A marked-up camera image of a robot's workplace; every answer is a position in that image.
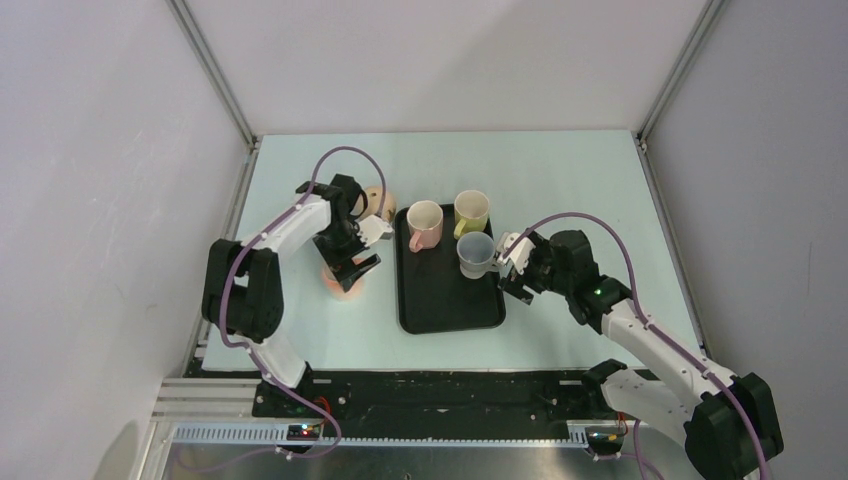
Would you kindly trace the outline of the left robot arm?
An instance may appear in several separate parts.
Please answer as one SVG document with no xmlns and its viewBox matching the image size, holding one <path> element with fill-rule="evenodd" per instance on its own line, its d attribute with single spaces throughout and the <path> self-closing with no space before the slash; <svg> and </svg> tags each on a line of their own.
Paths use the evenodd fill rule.
<svg viewBox="0 0 848 480">
<path fill-rule="evenodd" d="M 296 192 L 296 202 L 259 232 L 210 246 L 201 316 L 217 325 L 226 346 L 245 349 L 266 381 L 281 385 L 278 404 L 299 417 L 314 408 L 316 390 L 302 380 L 307 361 L 278 330 L 282 262 L 312 243 L 332 279 L 349 292 L 381 261 L 364 252 L 394 230 L 382 215 L 386 195 L 367 193 L 351 176 L 305 182 Z"/>
</svg>

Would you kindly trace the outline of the yellow mug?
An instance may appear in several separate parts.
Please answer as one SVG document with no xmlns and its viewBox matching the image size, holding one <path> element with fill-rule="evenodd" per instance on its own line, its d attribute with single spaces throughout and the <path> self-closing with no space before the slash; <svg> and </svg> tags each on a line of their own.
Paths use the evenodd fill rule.
<svg viewBox="0 0 848 480">
<path fill-rule="evenodd" d="M 454 201 L 455 226 L 453 236 L 459 240 L 471 232 L 483 232 L 489 221 L 490 200 L 481 191 L 465 190 Z"/>
</svg>

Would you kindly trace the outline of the clear glass mug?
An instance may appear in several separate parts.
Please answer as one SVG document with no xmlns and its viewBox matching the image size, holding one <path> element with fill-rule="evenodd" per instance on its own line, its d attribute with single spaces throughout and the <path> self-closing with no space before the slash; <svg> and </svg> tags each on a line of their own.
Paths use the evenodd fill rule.
<svg viewBox="0 0 848 480">
<path fill-rule="evenodd" d="M 460 272 L 467 279 L 478 280 L 502 269 L 496 261 L 495 242 L 485 232 L 463 235 L 457 242 L 456 251 Z"/>
</svg>

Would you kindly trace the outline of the orange translucent cup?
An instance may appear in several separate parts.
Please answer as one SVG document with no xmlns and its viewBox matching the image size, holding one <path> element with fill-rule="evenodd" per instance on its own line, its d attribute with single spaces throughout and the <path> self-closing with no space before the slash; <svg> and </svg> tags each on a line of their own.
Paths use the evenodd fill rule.
<svg viewBox="0 0 848 480">
<path fill-rule="evenodd" d="M 324 265 L 322 268 L 322 281 L 330 294 L 340 302 L 351 301 L 359 297 L 365 290 L 366 283 L 366 281 L 361 278 L 357 280 L 349 290 L 345 291 L 340 283 L 335 280 L 332 271 L 327 265 Z"/>
</svg>

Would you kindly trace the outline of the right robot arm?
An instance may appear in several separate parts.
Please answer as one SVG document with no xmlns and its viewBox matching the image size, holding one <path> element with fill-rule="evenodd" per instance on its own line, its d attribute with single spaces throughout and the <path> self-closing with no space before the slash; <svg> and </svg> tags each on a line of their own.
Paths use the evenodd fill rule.
<svg viewBox="0 0 848 480">
<path fill-rule="evenodd" d="M 613 359 L 591 368 L 580 392 L 589 415 L 622 412 L 647 422 L 681 445 L 705 479 L 742 479 L 783 452 L 769 385 L 680 344 L 641 315 L 632 291 L 600 273 L 583 232 L 565 230 L 550 238 L 505 233 L 496 252 L 498 264 L 510 268 L 500 282 L 504 292 L 525 304 L 544 292 L 562 296 L 579 324 L 630 352 L 653 374 L 645 379 Z"/>
</svg>

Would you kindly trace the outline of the pink mug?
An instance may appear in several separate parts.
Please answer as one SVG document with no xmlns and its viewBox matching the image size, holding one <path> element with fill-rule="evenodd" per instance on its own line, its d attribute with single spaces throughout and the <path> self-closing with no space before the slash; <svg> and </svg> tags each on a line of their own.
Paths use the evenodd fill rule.
<svg viewBox="0 0 848 480">
<path fill-rule="evenodd" d="M 443 220 L 443 210 L 438 203 L 421 200 L 412 204 L 406 215 L 409 251 L 418 253 L 435 248 L 442 238 Z"/>
</svg>

